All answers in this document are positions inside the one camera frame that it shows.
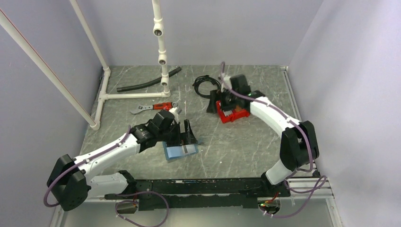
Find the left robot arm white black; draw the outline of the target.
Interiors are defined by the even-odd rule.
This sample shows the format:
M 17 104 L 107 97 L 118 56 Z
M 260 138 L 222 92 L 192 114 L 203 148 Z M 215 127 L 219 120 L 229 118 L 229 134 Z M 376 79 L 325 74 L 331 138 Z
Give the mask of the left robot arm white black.
M 46 183 L 43 203 L 46 207 L 61 206 L 70 211 L 88 197 L 113 194 L 125 199 L 137 191 L 137 182 L 125 170 L 111 175 L 100 172 L 124 158 L 139 154 L 163 144 L 167 159 L 175 159 L 198 152 L 196 139 L 189 120 L 184 130 L 178 121 L 178 108 L 161 110 L 146 123 L 130 126 L 126 133 L 109 144 L 77 157 L 66 154 L 58 158 Z

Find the red plastic bin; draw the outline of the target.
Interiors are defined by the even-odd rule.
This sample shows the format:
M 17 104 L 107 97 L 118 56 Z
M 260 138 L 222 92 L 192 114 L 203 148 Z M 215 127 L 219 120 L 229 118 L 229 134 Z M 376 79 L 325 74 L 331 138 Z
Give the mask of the red plastic bin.
M 241 108 L 241 107 L 236 107 L 235 109 L 232 110 L 233 114 L 225 117 L 222 113 L 222 109 L 221 109 L 221 102 L 217 101 L 217 113 L 218 116 L 220 117 L 220 120 L 222 121 L 222 123 L 227 123 L 227 122 L 234 122 L 240 118 L 244 118 L 244 117 L 249 117 L 250 113 Z

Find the blue card holder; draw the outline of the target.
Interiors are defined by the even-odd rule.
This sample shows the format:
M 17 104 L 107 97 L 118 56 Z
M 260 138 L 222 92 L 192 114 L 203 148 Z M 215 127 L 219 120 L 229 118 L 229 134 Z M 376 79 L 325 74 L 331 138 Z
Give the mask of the blue card holder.
M 183 150 L 182 150 L 183 145 L 177 146 L 177 147 L 167 147 L 166 142 L 163 142 L 162 144 L 163 144 L 163 149 L 164 149 L 164 153 L 165 153 L 165 157 L 166 157 L 167 161 L 185 157 L 183 155 Z

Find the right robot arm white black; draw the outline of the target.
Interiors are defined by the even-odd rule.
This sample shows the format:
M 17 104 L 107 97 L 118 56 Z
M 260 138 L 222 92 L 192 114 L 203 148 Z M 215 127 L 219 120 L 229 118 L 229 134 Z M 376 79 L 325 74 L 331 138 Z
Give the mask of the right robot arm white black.
M 237 107 L 261 119 L 280 137 L 279 160 L 262 175 L 261 192 L 272 196 L 279 190 L 279 184 L 293 176 L 296 171 L 311 172 L 312 165 L 320 153 L 314 125 L 291 117 L 273 104 L 261 91 L 252 91 L 243 74 L 227 76 L 221 73 L 221 88 L 212 90 L 210 104 L 216 110 L 233 111 Z

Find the white credit card grey stripe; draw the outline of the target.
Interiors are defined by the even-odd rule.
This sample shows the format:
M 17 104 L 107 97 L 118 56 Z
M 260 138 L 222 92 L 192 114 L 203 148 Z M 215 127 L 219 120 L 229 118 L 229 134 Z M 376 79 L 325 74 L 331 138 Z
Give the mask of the white credit card grey stripe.
M 184 156 L 196 154 L 198 152 L 196 144 L 183 145 L 182 150 Z

